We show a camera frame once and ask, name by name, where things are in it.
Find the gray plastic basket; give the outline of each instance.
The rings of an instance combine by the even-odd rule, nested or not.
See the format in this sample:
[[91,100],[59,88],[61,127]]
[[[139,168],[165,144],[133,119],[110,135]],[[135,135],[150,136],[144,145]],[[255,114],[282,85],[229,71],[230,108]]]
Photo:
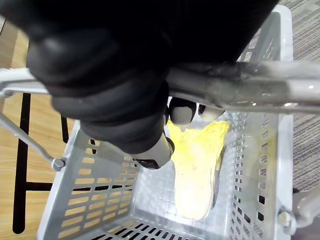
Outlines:
[[[292,60],[290,11],[277,6],[241,61]],[[267,113],[224,113],[229,121],[214,208],[201,221],[177,215],[172,162],[140,167],[76,122],[66,166],[56,173],[39,240],[285,240],[280,208],[292,205],[293,119]]]

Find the black glove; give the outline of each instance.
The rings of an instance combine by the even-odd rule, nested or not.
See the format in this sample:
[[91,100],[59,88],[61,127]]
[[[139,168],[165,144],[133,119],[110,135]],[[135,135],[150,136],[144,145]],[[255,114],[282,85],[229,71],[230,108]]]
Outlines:
[[276,3],[2,0],[0,14],[29,36],[27,65],[53,107],[94,139],[137,154],[163,132],[169,67],[235,62]]

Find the gray carpet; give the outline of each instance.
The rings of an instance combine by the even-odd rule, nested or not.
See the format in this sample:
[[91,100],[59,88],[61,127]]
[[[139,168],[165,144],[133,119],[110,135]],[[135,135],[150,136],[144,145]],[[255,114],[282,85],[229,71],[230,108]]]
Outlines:
[[[320,0],[281,0],[292,13],[293,57],[320,61]],[[295,114],[293,186],[310,190],[320,184],[320,116]]]

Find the basket handle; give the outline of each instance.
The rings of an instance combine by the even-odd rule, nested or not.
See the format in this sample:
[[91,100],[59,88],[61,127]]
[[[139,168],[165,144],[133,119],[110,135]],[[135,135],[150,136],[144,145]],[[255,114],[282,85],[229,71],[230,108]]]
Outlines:
[[53,170],[59,172],[66,165],[66,159],[64,157],[53,158],[39,143],[33,140],[20,127],[15,125],[2,112],[0,112],[0,126],[4,126],[12,134],[24,141],[28,146],[35,149],[45,160],[51,164],[51,168]]
[[0,98],[7,98],[15,93],[48,94],[48,90],[35,79],[28,68],[0,69]]
[[298,204],[293,206],[293,211],[281,208],[277,220],[283,226],[283,231],[294,235],[298,228],[305,228],[314,222],[320,214],[320,185],[309,191]]
[[320,113],[320,64],[188,63],[173,67],[170,95],[232,112]]

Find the yellow translucent object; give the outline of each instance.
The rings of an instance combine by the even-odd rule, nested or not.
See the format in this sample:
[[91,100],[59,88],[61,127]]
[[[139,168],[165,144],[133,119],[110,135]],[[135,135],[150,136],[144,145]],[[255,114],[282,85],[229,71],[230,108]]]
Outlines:
[[212,207],[216,164],[229,123],[217,121],[204,129],[185,129],[168,122],[175,151],[175,204],[182,217],[200,220]]

